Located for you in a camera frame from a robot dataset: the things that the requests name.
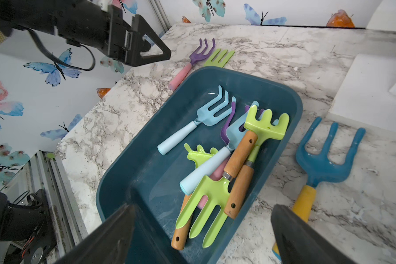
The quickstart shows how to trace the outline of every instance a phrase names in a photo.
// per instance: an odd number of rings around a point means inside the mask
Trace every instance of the wall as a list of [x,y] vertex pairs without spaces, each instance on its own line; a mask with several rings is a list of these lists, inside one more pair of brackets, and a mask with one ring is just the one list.
[[[225,3],[225,13],[219,16],[210,15],[210,23],[215,24],[251,24],[245,19],[244,4],[248,4],[257,14],[252,20],[260,24],[261,12],[268,12],[264,20],[285,17],[285,25],[299,26],[326,26],[329,19],[339,9],[346,11],[355,27],[364,28],[368,25],[381,0],[209,0],[212,6],[219,6],[222,12],[222,3]],[[201,16],[200,10],[206,10],[206,0],[165,0],[160,1],[171,25],[182,21],[185,16],[192,23],[207,23]]]
[[[123,3],[125,21],[130,24],[133,15],[140,13],[157,34],[163,33],[148,1]],[[81,68],[91,65],[92,58],[86,49],[68,45],[57,36],[37,33],[55,56],[65,54],[66,58],[71,57],[71,65]],[[0,167],[0,189],[38,150],[54,151],[58,136],[67,133],[60,126],[70,130],[100,100],[97,88],[113,87],[131,68],[113,60],[110,60],[113,66],[109,66],[108,58],[100,51],[94,48],[91,51],[96,59],[95,68],[77,71],[62,66],[64,80],[53,62],[37,49],[28,32],[14,30],[0,45],[0,164],[13,168]]]
[[372,15],[367,28],[396,31],[396,0],[383,0]]

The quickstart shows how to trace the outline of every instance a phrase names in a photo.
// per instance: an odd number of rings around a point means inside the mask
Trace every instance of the blue plastic tray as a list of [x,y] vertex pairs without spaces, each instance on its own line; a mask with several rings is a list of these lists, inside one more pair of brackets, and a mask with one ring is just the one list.
[[[194,120],[197,109],[215,97],[209,93],[217,94],[218,85],[229,92],[230,100],[232,96],[237,99],[233,120],[243,114],[245,104],[257,100],[259,108],[273,111],[273,120],[288,113],[290,123],[283,140],[270,139],[261,147],[247,198],[237,218],[228,218],[213,245],[203,249],[203,238],[216,216],[214,211],[201,234],[188,239],[183,251],[177,251],[171,247],[171,239],[185,196],[179,182],[195,168],[194,162],[187,160],[183,144],[188,143],[192,149],[201,144],[206,152],[211,147],[219,150],[224,146],[220,130],[226,119],[211,127],[200,124],[165,156],[158,152],[157,145]],[[298,94],[276,82],[217,67],[201,68],[186,78],[108,168],[98,186],[97,208],[103,221],[125,202],[138,205],[126,263],[216,263],[285,149],[301,115]]]

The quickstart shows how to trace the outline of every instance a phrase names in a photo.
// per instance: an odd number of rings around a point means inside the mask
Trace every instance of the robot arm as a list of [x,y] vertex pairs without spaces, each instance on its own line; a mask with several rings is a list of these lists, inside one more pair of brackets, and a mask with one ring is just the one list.
[[[113,5],[107,7],[107,12],[103,11],[88,0],[0,0],[0,30],[6,36],[10,36],[12,28],[28,30],[41,52],[64,66],[68,65],[42,46],[33,29],[63,37],[70,45],[95,47],[104,55],[133,67],[170,59],[170,49],[142,16],[135,15],[130,26],[123,20],[122,12]],[[163,54],[141,56],[141,52],[151,48],[144,35],[148,35]],[[83,70],[92,70],[94,64],[95,60],[93,66]]]

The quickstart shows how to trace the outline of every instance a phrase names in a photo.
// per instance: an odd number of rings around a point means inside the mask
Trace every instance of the pink handle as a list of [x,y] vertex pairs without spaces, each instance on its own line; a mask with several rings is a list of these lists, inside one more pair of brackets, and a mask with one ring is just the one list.
[[[229,161],[230,156],[228,156],[221,164],[220,166],[217,167],[217,169],[210,175],[210,179],[212,179],[213,181],[218,181],[222,178],[222,174],[223,174],[223,170],[224,167],[227,164],[227,161]],[[204,195],[201,200],[198,203],[198,208],[202,209],[204,207],[204,205],[206,204],[206,202],[208,201],[208,196]]]
[[169,83],[169,89],[174,91],[179,86],[179,84],[185,79],[188,72],[191,70],[192,64],[188,63]]

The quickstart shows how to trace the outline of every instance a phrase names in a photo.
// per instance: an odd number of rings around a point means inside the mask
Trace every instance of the light blue handle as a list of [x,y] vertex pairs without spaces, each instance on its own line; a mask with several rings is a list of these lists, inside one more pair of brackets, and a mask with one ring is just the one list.
[[223,147],[209,160],[204,162],[201,166],[186,176],[180,182],[180,188],[182,189],[183,193],[186,195],[193,193],[202,177],[205,175],[211,175],[211,173],[213,173],[217,167],[220,166],[223,160],[225,160],[229,155],[230,150],[228,150],[227,147]]
[[178,130],[175,134],[169,136],[168,139],[160,143],[160,145],[157,146],[158,151],[161,155],[165,155],[196,128],[197,125],[195,124],[195,121],[191,121],[189,124]]

